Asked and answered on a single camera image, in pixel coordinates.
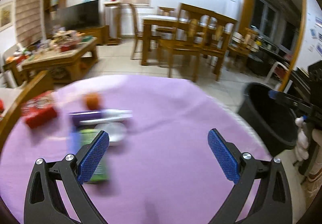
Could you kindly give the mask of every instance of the picture frame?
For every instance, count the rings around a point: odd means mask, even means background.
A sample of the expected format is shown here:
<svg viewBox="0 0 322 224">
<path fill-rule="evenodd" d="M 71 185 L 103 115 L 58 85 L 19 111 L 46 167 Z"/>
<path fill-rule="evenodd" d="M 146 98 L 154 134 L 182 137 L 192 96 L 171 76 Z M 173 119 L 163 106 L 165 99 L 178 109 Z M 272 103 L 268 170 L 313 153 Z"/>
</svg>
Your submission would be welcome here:
<svg viewBox="0 0 322 224">
<path fill-rule="evenodd" d="M 322 19 L 319 19 L 318 17 L 315 17 L 315 25 L 322 28 Z"/>
<path fill-rule="evenodd" d="M 322 56 L 322 45 L 320 43 L 317 44 L 317 51 L 320 53 Z"/>
<path fill-rule="evenodd" d="M 0 5 L 0 31 L 13 25 L 13 1 Z"/>
</svg>

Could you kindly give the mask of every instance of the television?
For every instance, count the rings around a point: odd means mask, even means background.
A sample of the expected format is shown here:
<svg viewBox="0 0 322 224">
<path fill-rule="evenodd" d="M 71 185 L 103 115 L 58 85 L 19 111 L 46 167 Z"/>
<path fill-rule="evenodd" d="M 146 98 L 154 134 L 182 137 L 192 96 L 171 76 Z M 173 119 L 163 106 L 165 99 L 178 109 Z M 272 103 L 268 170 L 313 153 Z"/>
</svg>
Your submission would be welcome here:
<svg viewBox="0 0 322 224">
<path fill-rule="evenodd" d="M 98 27 L 99 0 L 89 1 L 57 11 L 59 24 L 66 30 Z"/>
</svg>

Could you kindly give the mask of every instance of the wooden cabinet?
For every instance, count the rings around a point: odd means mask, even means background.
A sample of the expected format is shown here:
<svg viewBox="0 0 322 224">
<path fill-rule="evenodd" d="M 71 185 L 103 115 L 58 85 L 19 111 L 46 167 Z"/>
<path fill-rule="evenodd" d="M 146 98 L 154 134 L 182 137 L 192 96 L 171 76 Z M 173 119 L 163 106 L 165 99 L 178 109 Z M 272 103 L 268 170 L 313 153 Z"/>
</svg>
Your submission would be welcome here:
<svg viewBox="0 0 322 224">
<path fill-rule="evenodd" d="M 96 37 L 97 38 L 96 44 L 100 44 L 100 45 L 106 44 L 109 38 L 108 26 L 77 29 L 77 31 L 81 33 L 85 33 L 86 35 L 91 35 L 93 37 Z"/>
<path fill-rule="evenodd" d="M 122 4 L 120 2 L 107 2 L 106 7 L 106 25 L 109 26 L 108 39 L 105 41 L 107 45 L 119 45 L 122 41 L 121 34 L 121 16 Z"/>
<path fill-rule="evenodd" d="M 66 7 L 66 0 L 43 0 L 44 23 L 46 37 L 53 36 L 53 26 L 58 24 L 56 21 L 57 9 Z"/>
</svg>

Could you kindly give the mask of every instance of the tv stand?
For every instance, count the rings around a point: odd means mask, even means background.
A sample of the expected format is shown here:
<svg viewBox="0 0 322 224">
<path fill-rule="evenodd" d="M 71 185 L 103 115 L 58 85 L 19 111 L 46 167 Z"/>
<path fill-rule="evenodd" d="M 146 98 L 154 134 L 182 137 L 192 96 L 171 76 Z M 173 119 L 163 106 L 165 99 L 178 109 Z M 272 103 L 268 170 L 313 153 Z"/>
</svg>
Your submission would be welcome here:
<svg viewBox="0 0 322 224">
<path fill-rule="evenodd" d="M 85 33 L 86 35 L 92 35 L 96 37 L 96 44 L 105 45 L 109 37 L 109 27 L 89 27 L 84 29 L 77 29 L 78 32 Z"/>
</svg>

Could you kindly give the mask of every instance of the metal screw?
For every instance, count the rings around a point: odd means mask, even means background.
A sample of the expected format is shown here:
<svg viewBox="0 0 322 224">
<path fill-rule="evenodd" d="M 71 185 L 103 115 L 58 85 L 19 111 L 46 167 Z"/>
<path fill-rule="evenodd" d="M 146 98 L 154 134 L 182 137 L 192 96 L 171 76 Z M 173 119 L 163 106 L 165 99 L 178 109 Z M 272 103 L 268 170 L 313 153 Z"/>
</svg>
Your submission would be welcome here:
<svg viewBox="0 0 322 224">
<path fill-rule="evenodd" d="M 37 164 L 37 165 L 40 165 L 42 162 L 43 162 L 43 159 L 37 159 L 37 160 L 36 160 L 36 164 Z"/>
<path fill-rule="evenodd" d="M 74 159 L 74 155 L 73 155 L 73 154 L 69 154 L 69 155 L 67 155 L 67 156 L 65 157 L 65 159 L 66 159 L 67 161 L 71 161 L 71 160 L 73 160 L 73 159 Z"/>
<path fill-rule="evenodd" d="M 246 160 L 250 160 L 252 158 L 252 155 L 247 153 L 247 152 L 245 152 L 245 153 L 243 153 L 243 158 L 246 159 Z"/>
<path fill-rule="evenodd" d="M 274 158 L 274 162 L 275 163 L 281 163 L 281 159 L 280 158 Z"/>
</svg>

